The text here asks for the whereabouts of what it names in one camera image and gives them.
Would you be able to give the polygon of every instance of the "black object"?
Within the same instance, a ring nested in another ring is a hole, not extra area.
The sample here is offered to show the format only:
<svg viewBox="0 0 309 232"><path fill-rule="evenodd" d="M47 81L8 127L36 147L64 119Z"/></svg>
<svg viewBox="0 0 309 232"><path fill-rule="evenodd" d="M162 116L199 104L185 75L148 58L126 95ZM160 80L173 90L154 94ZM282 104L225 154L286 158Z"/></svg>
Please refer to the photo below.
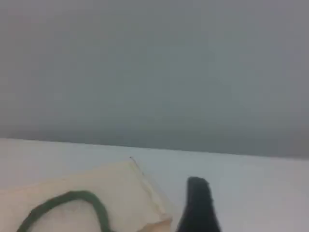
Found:
<svg viewBox="0 0 309 232"><path fill-rule="evenodd" d="M207 181L188 178L187 205L176 232L220 232Z"/></svg>

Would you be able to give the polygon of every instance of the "table surface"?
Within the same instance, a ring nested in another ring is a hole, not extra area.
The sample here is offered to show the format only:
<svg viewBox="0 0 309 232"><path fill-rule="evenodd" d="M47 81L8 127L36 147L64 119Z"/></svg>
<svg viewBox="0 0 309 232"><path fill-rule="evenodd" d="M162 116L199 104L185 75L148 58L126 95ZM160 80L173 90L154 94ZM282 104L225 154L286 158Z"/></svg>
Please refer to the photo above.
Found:
<svg viewBox="0 0 309 232"><path fill-rule="evenodd" d="M224 232L309 229L309 160L0 139L0 189L133 157L173 205L177 224L189 176L208 180Z"/></svg>

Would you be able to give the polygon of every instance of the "green cable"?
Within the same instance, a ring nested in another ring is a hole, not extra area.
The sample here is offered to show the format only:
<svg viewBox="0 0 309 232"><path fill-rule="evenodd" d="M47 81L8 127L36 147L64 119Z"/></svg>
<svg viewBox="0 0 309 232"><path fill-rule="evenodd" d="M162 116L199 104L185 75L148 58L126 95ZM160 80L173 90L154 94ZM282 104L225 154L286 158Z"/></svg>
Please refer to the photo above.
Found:
<svg viewBox="0 0 309 232"><path fill-rule="evenodd" d="M75 200L83 200L85 202L90 203L93 206L100 223L101 232L113 232L110 228L108 214L105 206L102 204L100 199L95 194L85 190L70 191L60 196L51 198L46 202L38 205L37 207L31 210L29 215L26 217L26 219L18 228L17 232L28 232L29 228L45 213L61 204Z"/></svg>

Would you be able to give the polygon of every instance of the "beige paper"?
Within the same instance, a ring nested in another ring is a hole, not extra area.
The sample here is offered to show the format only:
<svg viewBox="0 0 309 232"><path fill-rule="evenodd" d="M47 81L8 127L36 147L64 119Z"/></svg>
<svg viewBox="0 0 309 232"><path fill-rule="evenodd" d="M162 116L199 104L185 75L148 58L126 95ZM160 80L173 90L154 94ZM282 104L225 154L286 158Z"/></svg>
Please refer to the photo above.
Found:
<svg viewBox="0 0 309 232"><path fill-rule="evenodd" d="M26 188L0 191L0 232L15 232L35 206L70 190L88 190L105 204L116 232L169 232L171 217L137 165L123 162ZM100 232L91 205L74 201L44 215L31 232Z"/></svg>

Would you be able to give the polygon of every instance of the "gray wall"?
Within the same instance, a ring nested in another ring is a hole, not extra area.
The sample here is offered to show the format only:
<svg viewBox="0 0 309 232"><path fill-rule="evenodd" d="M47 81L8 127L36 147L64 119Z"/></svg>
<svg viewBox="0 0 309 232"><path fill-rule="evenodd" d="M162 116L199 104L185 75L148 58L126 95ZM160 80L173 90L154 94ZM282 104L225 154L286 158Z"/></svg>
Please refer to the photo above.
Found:
<svg viewBox="0 0 309 232"><path fill-rule="evenodd" d="M0 136L306 157L308 10L1 1Z"/></svg>

